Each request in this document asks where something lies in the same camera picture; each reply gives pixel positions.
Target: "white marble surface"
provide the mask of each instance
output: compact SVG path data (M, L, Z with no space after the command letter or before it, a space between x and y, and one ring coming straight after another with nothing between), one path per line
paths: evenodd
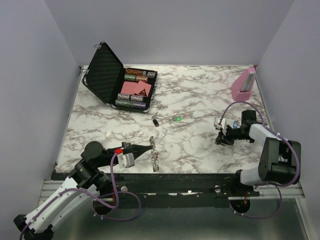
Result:
M82 83L76 94L62 150L58 173L69 173L81 159L85 145L99 141L107 148L121 142L148 145L155 137L159 154L158 173L234 173L258 165L262 147L236 141L233 146L216 145L215 117L233 102L230 86L249 66L131 65L158 71L158 86L149 113L135 113L104 105ZM248 101L262 111L267 121L257 84ZM233 105L226 118L241 121L245 104ZM152 122L156 112L159 127ZM172 121L181 116L182 121ZM131 168L114 167L116 173L153 173L150 152ZM101 168L110 172L110 167Z

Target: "screw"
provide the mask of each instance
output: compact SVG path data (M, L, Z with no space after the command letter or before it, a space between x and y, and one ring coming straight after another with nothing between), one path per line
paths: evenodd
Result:
M215 185L215 186L214 186L214 191L215 191L217 194L220 193L220 192L221 192L220 186Z
M128 188L126 186L121 187L121 192L128 192Z

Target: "pink box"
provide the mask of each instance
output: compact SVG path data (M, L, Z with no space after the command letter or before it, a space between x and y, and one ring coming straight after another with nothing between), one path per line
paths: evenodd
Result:
M250 67L238 77L230 87L234 101L247 101L251 96L251 90L256 79L256 70Z

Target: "chain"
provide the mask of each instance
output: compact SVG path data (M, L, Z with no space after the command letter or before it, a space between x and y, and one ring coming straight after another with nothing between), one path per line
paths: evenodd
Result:
M159 171L159 160L158 160L158 151L156 150L156 142L154 136L150 137L149 143L152 146L152 150L150 153L150 158L151 158L151 163L152 163L152 168L153 172L158 172Z

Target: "gray wall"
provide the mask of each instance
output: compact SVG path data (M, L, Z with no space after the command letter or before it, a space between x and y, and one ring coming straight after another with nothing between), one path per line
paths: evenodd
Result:
M319 11L319 0L295 0L257 74L275 129L302 145L301 183L320 236Z
M257 64L293 0L45 0L73 55L124 64Z
M77 62L43 0L0 3L0 239L39 200L63 139Z

